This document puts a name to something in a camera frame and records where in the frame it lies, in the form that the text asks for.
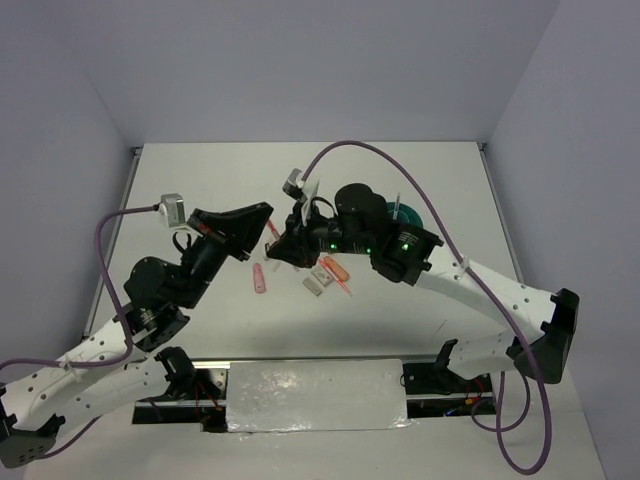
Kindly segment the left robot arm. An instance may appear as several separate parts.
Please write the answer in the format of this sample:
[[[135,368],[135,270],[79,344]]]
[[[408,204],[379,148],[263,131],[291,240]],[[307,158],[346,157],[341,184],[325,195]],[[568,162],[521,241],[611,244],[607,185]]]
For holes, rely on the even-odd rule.
[[[139,400],[182,399],[197,388],[187,353],[169,346],[228,258],[249,259],[273,212],[266,202],[221,212],[187,215],[178,194],[115,217],[157,213],[188,241],[179,264],[156,257],[139,260],[124,288],[122,304],[104,257],[97,257],[115,316],[56,360],[24,359],[36,372],[1,387],[1,463],[23,467],[62,452],[57,441],[81,424]]]

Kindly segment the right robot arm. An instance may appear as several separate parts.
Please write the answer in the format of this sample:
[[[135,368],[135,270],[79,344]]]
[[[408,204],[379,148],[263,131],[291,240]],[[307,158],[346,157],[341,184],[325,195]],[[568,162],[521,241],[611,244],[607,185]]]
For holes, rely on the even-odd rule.
[[[441,347],[434,371],[442,389],[457,391],[468,379],[510,370],[546,384],[561,381],[576,331],[577,294],[531,288],[456,259],[438,235],[394,219],[385,199],[364,184],[342,187],[330,217],[317,208],[315,187],[285,183],[283,191],[295,204],[269,258],[312,268],[323,253],[366,255],[385,279],[437,292],[504,325],[496,335]]]

